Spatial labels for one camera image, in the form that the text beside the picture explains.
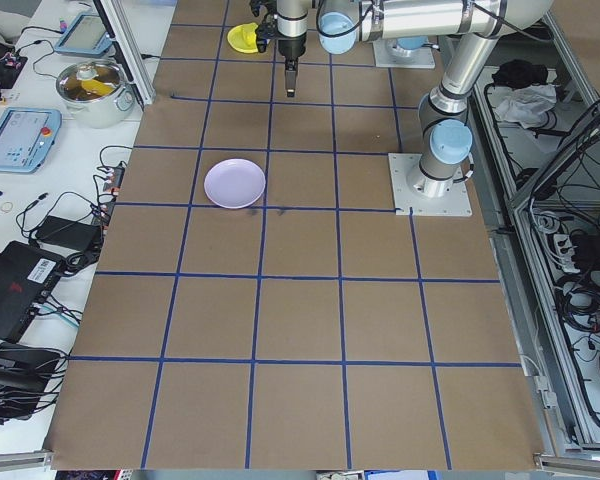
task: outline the power adapter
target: power adapter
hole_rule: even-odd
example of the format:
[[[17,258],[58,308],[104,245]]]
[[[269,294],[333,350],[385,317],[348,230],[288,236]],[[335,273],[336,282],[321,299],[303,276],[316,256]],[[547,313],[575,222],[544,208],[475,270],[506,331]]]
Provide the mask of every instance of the power adapter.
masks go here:
[[[48,215],[36,229],[35,240],[87,252],[102,243],[102,231],[97,225]]]

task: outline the white table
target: white table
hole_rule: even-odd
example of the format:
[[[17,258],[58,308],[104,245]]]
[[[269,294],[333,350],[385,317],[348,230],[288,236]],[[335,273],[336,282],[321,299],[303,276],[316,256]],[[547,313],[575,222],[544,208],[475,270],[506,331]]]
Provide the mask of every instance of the white table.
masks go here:
[[[136,33],[136,42],[142,53],[160,55],[174,7],[139,3],[138,0],[123,0],[131,29]],[[60,19],[67,23],[79,13],[76,2],[67,0],[43,0],[31,19],[30,25],[57,29]],[[27,30],[18,42],[18,47],[35,40],[46,38],[55,43],[59,35],[41,30]],[[33,71],[33,62],[48,53],[46,43],[32,45],[22,54],[29,57],[14,88],[3,92],[6,106],[55,108],[62,112],[63,124],[55,145],[42,167],[29,175],[0,173],[0,250],[10,241],[24,241],[16,225],[15,217],[40,194],[48,192],[27,214],[27,224],[35,225],[53,205],[55,199],[64,191],[75,191],[95,201],[96,192],[92,175],[99,165],[98,152],[106,145],[119,144],[132,146],[140,119],[141,109],[136,106],[132,114],[124,121],[106,129],[86,127],[76,120],[65,108],[56,93],[55,80],[37,75]],[[40,72],[58,75],[66,67],[88,59],[54,54],[43,59],[37,69]],[[145,61],[152,78],[158,61]],[[0,116],[4,105],[0,104]],[[109,149],[104,159],[109,165],[117,165],[127,160],[130,151]],[[68,219],[77,219],[88,212],[86,202],[69,196],[61,201],[54,215]],[[73,278],[63,279],[54,290],[54,296],[70,308],[82,310],[87,299],[95,267],[91,266]],[[46,317],[36,319],[21,340],[21,344],[35,347],[54,347],[69,351],[75,339],[76,329],[59,318]],[[27,421],[10,420],[0,426],[0,454],[21,453],[39,450],[49,427],[53,408],[35,414]]]

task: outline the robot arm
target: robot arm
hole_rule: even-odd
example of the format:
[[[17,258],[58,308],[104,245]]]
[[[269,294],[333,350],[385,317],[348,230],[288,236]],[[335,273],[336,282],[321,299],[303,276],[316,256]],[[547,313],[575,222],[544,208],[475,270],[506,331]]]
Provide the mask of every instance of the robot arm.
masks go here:
[[[357,41],[374,41],[419,35],[468,34],[445,72],[440,92],[466,96],[484,62],[502,35],[512,33],[497,17],[524,29],[540,19],[553,0],[251,0],[275,17],[272,28],[260,28],[262,49],[268,38],[278,40],[285,57],[287,94],[295,93],[298,59],[305,52],[308,13],[317,8],[320,42],[329,53],[348,51]],[[444,99],[438,99],[442,105]],[[448,107],[463,109],[451,102]]]
[[[320,43],[331,54],[357,41],[462,34],[439,85],[422,99],[419,118],[425,151],[407,175],[418,194],[449,191],[457,166],[471,148],[465,126],[467,97],[498,39],[542,18],[553,0],[251,0],[266,4],[276,20],[278,49],[285,57],[287,95],[295,93],[298,58],[305,51],[307,15],[317,8]]]

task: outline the metal mounting plate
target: metal mounting plate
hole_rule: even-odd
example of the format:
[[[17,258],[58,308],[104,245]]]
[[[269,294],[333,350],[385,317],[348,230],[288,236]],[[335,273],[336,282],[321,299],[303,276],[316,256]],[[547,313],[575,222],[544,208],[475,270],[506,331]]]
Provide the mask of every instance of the metal mounting plate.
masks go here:
[[[391,187],[397,215],[413,214],[424,217],[470,217],[471,204],[464,183],[454,183],[444,197],[427,198],[407,185],[407,173],[420,161],[419,153],[390,153]],[[462,176],[458,168],[458,177]]]
[[[414,68],[432,69],[436,68],[433,52],[430,48],[419,48],[411,57],[398,57],[391,55],[387,43],[392,40],[376,40],[373,43],[373,54],[376,59],[376,67],[386,68]]]

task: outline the pot lid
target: pot lid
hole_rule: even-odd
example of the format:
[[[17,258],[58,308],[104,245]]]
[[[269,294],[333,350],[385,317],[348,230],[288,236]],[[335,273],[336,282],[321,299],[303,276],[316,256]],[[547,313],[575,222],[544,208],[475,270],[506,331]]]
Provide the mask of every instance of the pot lid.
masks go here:
[[[78,63],[65,69],[56,80],[56,89],[67,100],[88,102],[114,92],[123,78],[114,62]]]

